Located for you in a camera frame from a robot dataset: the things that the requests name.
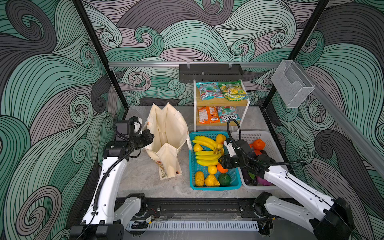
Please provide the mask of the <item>orange fruit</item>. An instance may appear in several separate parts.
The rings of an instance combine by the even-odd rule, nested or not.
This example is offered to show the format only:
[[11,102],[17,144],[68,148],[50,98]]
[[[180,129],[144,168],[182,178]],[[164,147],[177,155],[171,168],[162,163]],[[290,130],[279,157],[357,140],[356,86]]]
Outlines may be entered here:
[[225,169],[221,164],[217,164],[216,167],[218,172],[221,174],[226,174],[229,171],[228,169]]

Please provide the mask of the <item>floral canvas tote bag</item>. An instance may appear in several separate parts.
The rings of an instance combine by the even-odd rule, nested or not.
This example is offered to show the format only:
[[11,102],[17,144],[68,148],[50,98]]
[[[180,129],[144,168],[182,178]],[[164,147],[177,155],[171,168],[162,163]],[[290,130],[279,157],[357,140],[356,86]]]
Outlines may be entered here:
[[183,172],[178,154],[184,144],[189,150],[192,149],[188,125],[181,112],[170,103],[163,108],[153,104],[145,129],[154,135],[153,142],[145,150],[158,165],[160,179],[181,176]]

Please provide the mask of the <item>small yellow lemon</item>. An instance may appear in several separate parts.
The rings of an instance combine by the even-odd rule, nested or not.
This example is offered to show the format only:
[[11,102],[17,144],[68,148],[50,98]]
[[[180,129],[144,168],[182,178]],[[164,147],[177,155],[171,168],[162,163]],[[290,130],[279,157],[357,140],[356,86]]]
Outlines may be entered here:
[[196,153],[196,152],[203,151],[204,149],[200,144],[194,144],[193,150]]

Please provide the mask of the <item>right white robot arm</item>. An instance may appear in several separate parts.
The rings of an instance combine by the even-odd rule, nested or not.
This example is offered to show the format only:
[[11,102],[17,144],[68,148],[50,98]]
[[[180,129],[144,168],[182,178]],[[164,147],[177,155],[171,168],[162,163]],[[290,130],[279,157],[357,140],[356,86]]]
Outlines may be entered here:
[[280,217],[313,233],[318,240],[347,240],[352,236],[354,220],[347,201],[334,199],[308,186],[267,155],[256,155],[243,140],[226,139],[228,153],[220,157],[225,169],[240,168],[277,186],[298,203],[292,204],[272,194],[262,193],[255,200],[259,217]]

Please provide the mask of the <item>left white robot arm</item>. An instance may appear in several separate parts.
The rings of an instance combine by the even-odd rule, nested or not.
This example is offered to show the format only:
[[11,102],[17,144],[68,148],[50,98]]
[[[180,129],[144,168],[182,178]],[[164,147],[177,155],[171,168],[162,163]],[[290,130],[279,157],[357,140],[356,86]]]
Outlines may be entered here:
[[154,135],[149,130],[125,141],[107,143],[103,152],[102,172],[95,194],[80,225],[71,227],[71,240],[122,240],[125,228],[142,209],[142,198],[129,197],[115,210],[118,188],[134,151],[150,145]]

